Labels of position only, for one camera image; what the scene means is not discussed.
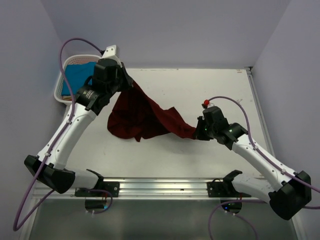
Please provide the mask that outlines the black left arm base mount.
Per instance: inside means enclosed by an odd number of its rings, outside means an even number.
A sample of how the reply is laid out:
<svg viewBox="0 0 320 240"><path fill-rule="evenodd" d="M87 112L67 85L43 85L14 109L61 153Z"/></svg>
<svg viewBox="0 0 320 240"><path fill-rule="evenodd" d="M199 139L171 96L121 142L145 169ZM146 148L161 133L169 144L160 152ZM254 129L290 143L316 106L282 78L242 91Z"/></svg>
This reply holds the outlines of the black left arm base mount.
<svg viewBox="0 0 320 240"><path fill-rule="evenodd" d="M75 190L76 197L83 198L106 198L119 196L120 183L118 181L101 181L93 189L77 188Z"/></svg>

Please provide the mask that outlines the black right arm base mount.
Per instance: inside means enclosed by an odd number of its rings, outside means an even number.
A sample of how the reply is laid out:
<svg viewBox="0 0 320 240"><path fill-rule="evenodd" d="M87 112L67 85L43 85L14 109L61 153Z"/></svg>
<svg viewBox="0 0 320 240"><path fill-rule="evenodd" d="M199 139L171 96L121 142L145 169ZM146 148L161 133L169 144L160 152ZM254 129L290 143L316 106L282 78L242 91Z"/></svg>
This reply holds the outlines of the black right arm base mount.
<svg viewBox="0 0 320 240"><path fill-rule="evenodd" d="M251 195L238 192L230 182L223 181L222 178L206 182L206 190L209 198L250 198Z"/></svg>

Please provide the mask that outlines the dark red t shirt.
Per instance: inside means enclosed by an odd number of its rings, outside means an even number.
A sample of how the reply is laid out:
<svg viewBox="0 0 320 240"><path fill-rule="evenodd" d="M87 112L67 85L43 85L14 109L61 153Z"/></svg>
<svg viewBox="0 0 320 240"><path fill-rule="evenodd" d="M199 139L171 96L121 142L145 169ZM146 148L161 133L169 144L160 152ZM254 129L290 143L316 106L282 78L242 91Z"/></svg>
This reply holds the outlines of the dark red t shirt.
<svg viewBox="0 0 320 240"><path fill-rule="evenodd" d="M175 107L162 109L133 82L133 88L120 93L107 121L108 131L120 139L151 139L172 133L182 139L195 139L196 128L187 124Z"/></svg>

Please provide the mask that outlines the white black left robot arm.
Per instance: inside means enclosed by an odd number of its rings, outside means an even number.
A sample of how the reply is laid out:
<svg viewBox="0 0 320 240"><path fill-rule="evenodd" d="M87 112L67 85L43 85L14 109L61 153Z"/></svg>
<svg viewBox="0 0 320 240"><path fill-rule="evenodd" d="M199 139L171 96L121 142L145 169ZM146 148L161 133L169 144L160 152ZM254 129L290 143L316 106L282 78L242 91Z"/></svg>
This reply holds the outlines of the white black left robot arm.
<svg viewBox="0 0 320 240"><path fill-rule="evenodd" d="M86 128L117 92L131 89L133 79L123 62L101 58L93 75L75 95L75 103L49 143L36 155L28 155L24 165L39 182L59 194L71 188L85 188L92 196L103 193L102 176L92 170L68 170L69 156Z"/></svg>

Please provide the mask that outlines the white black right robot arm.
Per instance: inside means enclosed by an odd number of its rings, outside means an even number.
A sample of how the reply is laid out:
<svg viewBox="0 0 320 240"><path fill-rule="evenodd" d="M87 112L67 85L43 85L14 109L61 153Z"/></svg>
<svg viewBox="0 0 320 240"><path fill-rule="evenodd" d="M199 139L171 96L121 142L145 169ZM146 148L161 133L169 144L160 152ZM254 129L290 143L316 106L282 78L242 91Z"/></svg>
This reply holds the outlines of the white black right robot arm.
<svg viewBox="0 0 320 240"><path fill-rule="evenodd" d="M201 141L217 140L264 177L263 180L256 179L240 170L233 170L221 181L207 183L209 197L251 196L269 204L284 220L290 220L312 200L311 177L305 171L296 172L278 161L257 144L240 124L228 123L219 107L206 108L197 118L195 138Z"/></svg>

